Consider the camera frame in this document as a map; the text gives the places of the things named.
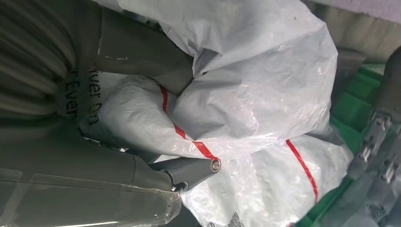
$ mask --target plastic bag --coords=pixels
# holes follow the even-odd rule
[[[327,114],[337,52],[325,24],[303,3],[118,2],[158,20],[173,42],[194,55],[195,80],[169,117],[214,157],[256,152],[305,134]],[[200,157],[196,149],[176,155]]]
[[[352,159],[328,122],[321,129],[314,131],[320,139],[302,135],[222,160],[218,174],[182,193],[184,205],[204,227],[225,227],[231,222],[244,227],[296,223],[341,183]]]

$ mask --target grey plastic part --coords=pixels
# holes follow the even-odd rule
[[[220,160],[179,157],[149,165],[152,169],[167,172],[174,185],[183,183],[189,190],[208,179],[221,168]]]
[[[368,163],[366,163],[363,159],[355,156],[348,166],[347,175],[350,178],[356,180],[365,173],[367,166]]]
[[[361,149],[348,167],[347,174],[349,177],[358,179],[363,175],[371,160],[377,156],[380,146],[386,137],[386,132],[391,128],[391,125],[391,114],[382,110],[373,112],[368,132],[362,141]]]
[[[395,179],[395,174],[401,164],[401,134],[398,134],[394,139],[389,138],[385,144],[385,148],[381,148],[381,152],[386,152],[386,157],[379,167],[378,176],[373,182],[368,191],[368,198],[382,202],[385,197],[392,193],[392,185]]]
[[[398,197],[389,214],[379,222],[379,226],[401,227],[400,214],[401,214],[401,197]]]

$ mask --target plastic wrap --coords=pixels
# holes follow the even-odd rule
[[[218,174],[182,193],[183,203],[204,227],[290,226],[346,174],[352,154],[338,138],[327,126],[222,160]]]
[[[158,20],[195,57],[195,80],[169,117],[213,156],[252,153],[305,134],[328,112],[337,52],[325,24],[303,3],[118,2]]]
[[[177,192],[0,169],[0,224],[5,227],[149,227],[180,211]]]

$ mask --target green crate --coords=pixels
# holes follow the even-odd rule
[[[349,149],[356,154],[366,132],[369,116],[383,81],[384,65],[362,65],[347,90],[333,107],[330,123],[336,126]],[[297,227],[321,227],[319,220],[352,184],[345,177],[301,219]]]

